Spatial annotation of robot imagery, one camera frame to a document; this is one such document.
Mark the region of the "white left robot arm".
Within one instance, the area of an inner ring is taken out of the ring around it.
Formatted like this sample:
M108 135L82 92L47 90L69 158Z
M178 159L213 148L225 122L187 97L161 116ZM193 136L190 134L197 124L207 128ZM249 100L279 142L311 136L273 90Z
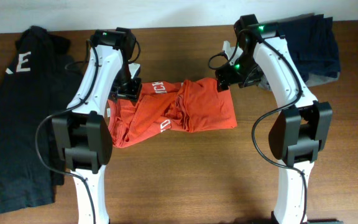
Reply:
M96 30L87 41L87 68L65 111L51 119L58 155L76 187L79 223L109 223L104 174L113 141L106 122L108 101L137 102L140 45L130 29Z

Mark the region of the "red soccer t-shirt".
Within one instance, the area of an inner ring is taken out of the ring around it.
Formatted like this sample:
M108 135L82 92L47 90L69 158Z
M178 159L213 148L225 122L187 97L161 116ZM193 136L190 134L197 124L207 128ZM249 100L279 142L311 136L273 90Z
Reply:
M166 130L196 133L232 129L237 120L230 91L214 78L143 83L139 100L108 101L113 146L125 148Z

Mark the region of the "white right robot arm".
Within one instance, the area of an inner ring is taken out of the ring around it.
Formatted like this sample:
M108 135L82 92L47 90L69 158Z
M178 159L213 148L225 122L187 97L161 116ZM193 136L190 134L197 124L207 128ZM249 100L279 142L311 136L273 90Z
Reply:
M256 151L278 167L278 197L272 223L308 223L308 180L326 143L333 117L331 105L320 102L302 80L291 59L284 31L276 22L259 23L253 14L233 25L234 46L224 41L214 68L220 91L231 85L245 88L266 80L277 108L252 126Z

